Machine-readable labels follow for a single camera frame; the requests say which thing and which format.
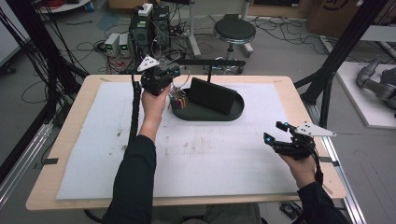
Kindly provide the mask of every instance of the hand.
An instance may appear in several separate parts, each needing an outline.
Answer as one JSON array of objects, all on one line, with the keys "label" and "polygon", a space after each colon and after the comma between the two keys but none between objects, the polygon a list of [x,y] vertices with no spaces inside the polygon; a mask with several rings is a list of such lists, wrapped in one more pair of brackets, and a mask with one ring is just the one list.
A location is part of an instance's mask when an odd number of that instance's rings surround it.
[{"label": "hand", "polygon": [[289,156],[279,156],[289,166],[291,174],[296,180],[296,184],[299,189],[316,181],[315,161],[311,156],[297,161]]},{"label": "hand", "polygon": [[139,134],[145,135],[155,142],[158,128],[160,127],[163,110],[165,109],[165,100],[171,86],[163,89],[159,96],[154,96],[148,91],[144,90],[142,94],[142,105],[145,111],[145,118],[143,119],[142,127]]}]

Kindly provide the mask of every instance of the gray floor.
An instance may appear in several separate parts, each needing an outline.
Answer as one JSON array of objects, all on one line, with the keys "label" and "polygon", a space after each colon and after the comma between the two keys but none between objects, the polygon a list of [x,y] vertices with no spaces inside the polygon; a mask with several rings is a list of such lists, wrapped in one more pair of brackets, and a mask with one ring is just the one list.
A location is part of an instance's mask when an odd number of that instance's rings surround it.
[{"label": "gray floor", "polygon": [[[126,31],[129,14],[109,12],[105,9],[87,13],[76,9],[67,13],[61,13],[58,18],[66,22],[92,21],[81,25],[60,24],[60,30],[70,49],[73,49],[76,57],[91,74],[103,74],[101,67],[105,66],[103,58],[95,53],[77,50],[78,44],[83,42],[94,43],[105,39],[105,30],[113,24],[123,24],[111,28],[106,34],[112,32]],[[304,28],[304,22],[298,21],[302,27],[289,25],[290,32],[301,33],[301,36],[309,35]],[[202,28],[198,34],[211,34],[213,22],[210,17],[202,17],[196,20],[196,27]],[[279,28],[274,31],[271,26],[263,28],[267,32],[257,29],[256,38],[251,43],[255,52],[250,58],[246,58],[241,50],[235,50],[235,58],[247,62],[245,75],[255,76],[288,76],[297,81],[317,71],[326,60],[326,54],[317,53],[312,45],[294,45],[284,40],[278,40],[271,35],[282,37]],[[297,35],[286,34],[288,39],[296,38]],[[218,41],[211,35],[198,35],[197,41],[203,54],[203,59],[213,59],[223,56],[227,45]],[[323,53],[323,46],[313,38],[307,41],[313,42],[317,51]],[[80,49],[88,48],[89,44],[80,45]],[[359,58],[361,62],[370,61],[376,55],[381,56],[384,62],[389,56],[382,50],[365,42],[354,48],[349,60]],[[12,60],[17,67],[16,74],[1,73],[0,92],[3,103],[0,105],[0,120],[2,124],[0,140],[0,162],[3,162],[7,154],[15,147],[25,130],[42,108],[43,104],[25,103],[21,96],[30,85],[39,78],[35,76],[33,67],[23,53],[17,54]],[[191,67],[192,74],[202,74],[202,67]],[[24,95],[24,99],[37,102],[44,99],[44,86],[34,85]],[[337,78],[334,79],[332,88],[332,101],[329,114],[328,128],[338,133],[332,142],[336,148],[340,162],[342,163],[348,180],[355,192],[361,210],[367,223],[396,223],[396,175],[394,174],[396,160],[396,131],[366,128],[359,117],[356,109],[343,90]],[[54,138],[51,136],[45,149]],[[39,162],[41,154],[35,159]],[[82,211],[56,211],[56,212],[31,212],[26,210],[24,204],[39,175],[39,170],[32,168],[28,170],[20,184],[17,186],[6,205],[0,210],[0,222],[6,224],[17,223],[94,223],[89,220]],[[180,207],[182,214],[186,216],[200,214],[205,211],[202,206]],[[93,211],[98,216],[104,210]],[[262,216],[269,223],[291,223],[291,221],[278,209],[278,203],[262,203]]]}]

